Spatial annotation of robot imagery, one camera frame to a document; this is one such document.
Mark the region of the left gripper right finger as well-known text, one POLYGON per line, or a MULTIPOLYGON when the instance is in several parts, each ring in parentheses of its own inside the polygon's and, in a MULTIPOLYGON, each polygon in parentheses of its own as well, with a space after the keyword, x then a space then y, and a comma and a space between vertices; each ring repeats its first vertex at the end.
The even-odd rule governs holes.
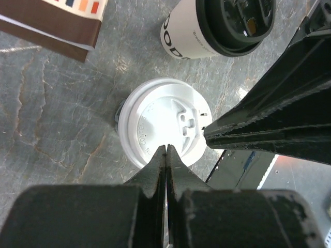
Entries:
POLYGON ((192 194, 208 192, 211 187, 182 162, 173 145, 168 145, 166 151, 166 185, 169 243, 191 247, 190 221, 195 218, 192 194))

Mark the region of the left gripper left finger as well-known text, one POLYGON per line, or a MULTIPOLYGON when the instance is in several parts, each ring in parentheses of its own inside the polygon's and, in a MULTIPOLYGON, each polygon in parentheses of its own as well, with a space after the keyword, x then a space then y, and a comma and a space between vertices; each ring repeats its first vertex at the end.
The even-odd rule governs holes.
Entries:
POLYGON ((150 162, 126 182, 139 190, 130 247, 163 247, 165 183, 166 147, 161 145, 150 162))

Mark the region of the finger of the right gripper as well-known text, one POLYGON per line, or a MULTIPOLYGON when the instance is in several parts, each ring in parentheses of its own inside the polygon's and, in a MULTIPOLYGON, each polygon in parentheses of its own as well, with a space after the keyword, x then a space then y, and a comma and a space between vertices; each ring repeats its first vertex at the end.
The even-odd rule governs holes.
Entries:
POLYGON ((330 164, 330 112, 230 111, 205 128, 210 148, 257 150, 330 164))
POLYGON ((305 100, 330 89, 330 18, 305 17, 290 44, 233 109, 204 129, 209 145, 277 140, 283 132, 328 121, 305 100))

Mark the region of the white lid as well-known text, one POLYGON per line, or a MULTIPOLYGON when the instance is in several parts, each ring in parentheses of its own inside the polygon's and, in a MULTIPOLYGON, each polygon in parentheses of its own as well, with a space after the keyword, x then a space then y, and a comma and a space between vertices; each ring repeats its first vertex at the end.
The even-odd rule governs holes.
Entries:
POLYGON ((125 155, 138 168, 150 162, 161 145, 173 145, 191 166, 206 149, 203 129, 212 123, 205 98, 187 83, 156 78, 137 87, 126 99, 118 121, 125 155))

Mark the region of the black lid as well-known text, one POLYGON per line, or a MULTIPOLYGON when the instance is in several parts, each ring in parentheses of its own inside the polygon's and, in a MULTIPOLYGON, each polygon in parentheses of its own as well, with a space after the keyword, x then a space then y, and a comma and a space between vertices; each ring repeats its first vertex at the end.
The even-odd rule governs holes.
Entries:
POLYGON ((207 44, 227 57, 254 51, 275 22, 276 1, 195 1, 195 6, 207 44))

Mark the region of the black plastic cup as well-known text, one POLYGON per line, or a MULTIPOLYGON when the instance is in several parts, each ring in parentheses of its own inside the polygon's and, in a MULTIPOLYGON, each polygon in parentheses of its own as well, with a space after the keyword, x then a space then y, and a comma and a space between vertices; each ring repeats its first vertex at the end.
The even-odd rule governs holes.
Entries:
POLYGON ((117 108, 117 110, 116 110, 116 112, 115 112, 115 114, 114 114, 114 122, 115 122, 115 130, 116 130, 116 132, 118 132, 118 121, 119 121, 119 116, 120 116, 120 114, 121 114, 121 110, 122 110, 122 108, 123 108, 123 105, 125 104, 125 101, 126 101, 126 100, 123 100, 123 101, 119 104, 119 106, 118 106, 118 108, 117 108))

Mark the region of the white paper cup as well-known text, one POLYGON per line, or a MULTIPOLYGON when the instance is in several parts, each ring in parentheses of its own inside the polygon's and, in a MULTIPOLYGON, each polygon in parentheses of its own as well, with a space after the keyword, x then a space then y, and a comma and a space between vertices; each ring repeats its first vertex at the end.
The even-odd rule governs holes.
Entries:
POLYGON ((176 59, 219 55, 204 38, 195 1, 181 0, 175 6, 161 26, 160 39, 165 51, 176 59))

